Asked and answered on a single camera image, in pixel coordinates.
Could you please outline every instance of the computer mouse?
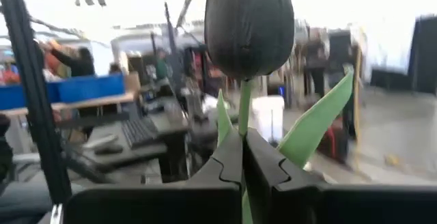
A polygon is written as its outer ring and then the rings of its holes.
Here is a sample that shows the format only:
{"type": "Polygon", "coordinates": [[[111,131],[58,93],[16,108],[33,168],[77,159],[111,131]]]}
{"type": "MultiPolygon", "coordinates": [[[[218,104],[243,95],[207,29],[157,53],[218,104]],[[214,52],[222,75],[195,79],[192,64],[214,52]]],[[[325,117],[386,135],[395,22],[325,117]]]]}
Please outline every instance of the computer mouse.
{"type": "Polygon", "coordinates": [[[102,156],[102,155],[114,155],[122,152],[123,152],[123,146],[119,144],[111,144],[95,150],[94,154],[98,156],[102,156]]]}

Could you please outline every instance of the keyboard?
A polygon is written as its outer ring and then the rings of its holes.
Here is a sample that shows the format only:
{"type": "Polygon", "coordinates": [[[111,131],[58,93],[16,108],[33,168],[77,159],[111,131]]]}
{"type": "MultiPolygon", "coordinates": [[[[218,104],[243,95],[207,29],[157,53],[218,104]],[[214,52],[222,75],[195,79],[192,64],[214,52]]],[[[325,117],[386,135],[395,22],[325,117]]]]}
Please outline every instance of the keyboard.
{"type": "Polygon", "coordinates": [[[132,149],[147,145],[158,136],[158,129],[148,117],[123,121],[122,130],[128,145],[132,149]]]}

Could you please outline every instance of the white container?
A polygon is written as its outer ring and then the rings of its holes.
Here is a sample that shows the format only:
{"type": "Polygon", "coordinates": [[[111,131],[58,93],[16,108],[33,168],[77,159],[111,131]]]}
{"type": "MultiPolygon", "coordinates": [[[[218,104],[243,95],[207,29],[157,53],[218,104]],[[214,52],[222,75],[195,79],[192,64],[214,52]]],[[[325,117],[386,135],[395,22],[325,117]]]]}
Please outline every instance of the white container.
{"type": "Polygon", "coordinates": [[[282,96],[264,96],[252,100],[256,129],[270,142],[279,142],[283,136],[284,99],[282,96]]]}

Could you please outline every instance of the blue container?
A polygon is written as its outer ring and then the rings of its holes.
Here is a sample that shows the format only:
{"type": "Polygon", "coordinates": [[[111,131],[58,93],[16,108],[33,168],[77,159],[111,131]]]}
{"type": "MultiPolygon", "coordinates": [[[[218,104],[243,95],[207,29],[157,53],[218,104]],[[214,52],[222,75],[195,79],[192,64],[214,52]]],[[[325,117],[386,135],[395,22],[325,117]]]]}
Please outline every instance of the blue container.
{"type": "Polygon", "coordinates": [[[58,83],[61,102],[71,103],[124,94],[123,74],[82,76],[58,83]]]}
{"type": "MultiPolygon", "coordinates": [[[[59,102],[57,83],[47,83],[48,100],[59,102]]],[[[26,98],[22,85],[7,85],[0,87],[0,110],[26,107],[26,98]]]]}

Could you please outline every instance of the green stem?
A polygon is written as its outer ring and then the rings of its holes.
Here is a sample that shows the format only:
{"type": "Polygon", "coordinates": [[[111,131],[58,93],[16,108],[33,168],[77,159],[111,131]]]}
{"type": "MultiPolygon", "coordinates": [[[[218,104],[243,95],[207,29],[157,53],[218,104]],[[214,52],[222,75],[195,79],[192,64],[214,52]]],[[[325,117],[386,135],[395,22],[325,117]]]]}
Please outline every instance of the green stem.
{"type": "Polygon", "coordinates": [[[238,132],[240,135],[245,136],[247,134],[247,128],[249,126],[249,110],[251,106],[251,81],[241,81],[240,92],[240,112],[238,116],[238,132]]]}

